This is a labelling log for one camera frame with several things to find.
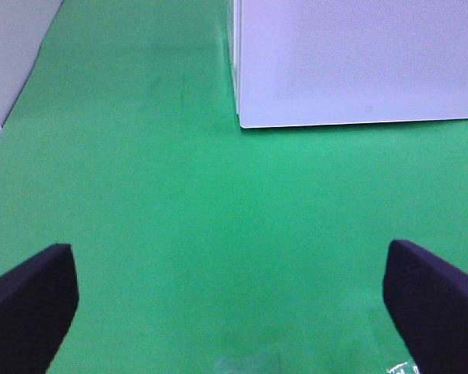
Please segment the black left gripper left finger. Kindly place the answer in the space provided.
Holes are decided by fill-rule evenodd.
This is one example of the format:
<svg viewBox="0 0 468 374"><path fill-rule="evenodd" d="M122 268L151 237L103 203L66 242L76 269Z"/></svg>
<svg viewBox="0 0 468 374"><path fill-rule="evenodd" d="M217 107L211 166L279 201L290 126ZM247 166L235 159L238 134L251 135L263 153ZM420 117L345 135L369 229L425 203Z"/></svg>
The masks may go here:
<svg viewBox="0 0 468 374"><path fill-rule="evenodd" d="M79 305L69 244L48 246L0 276L0 373L48 371Z"/></svg>

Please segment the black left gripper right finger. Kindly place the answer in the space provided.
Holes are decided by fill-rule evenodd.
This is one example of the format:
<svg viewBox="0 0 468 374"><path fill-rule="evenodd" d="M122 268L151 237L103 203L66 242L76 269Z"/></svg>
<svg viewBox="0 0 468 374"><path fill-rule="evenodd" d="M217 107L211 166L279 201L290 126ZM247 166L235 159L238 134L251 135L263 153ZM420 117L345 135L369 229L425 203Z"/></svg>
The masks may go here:
<svg viewBox="0 0 468 374"><path fill-rule="evenodd" d="M468 273L396 239L388 247L382 295L422 373L468 373Z"/></svg>

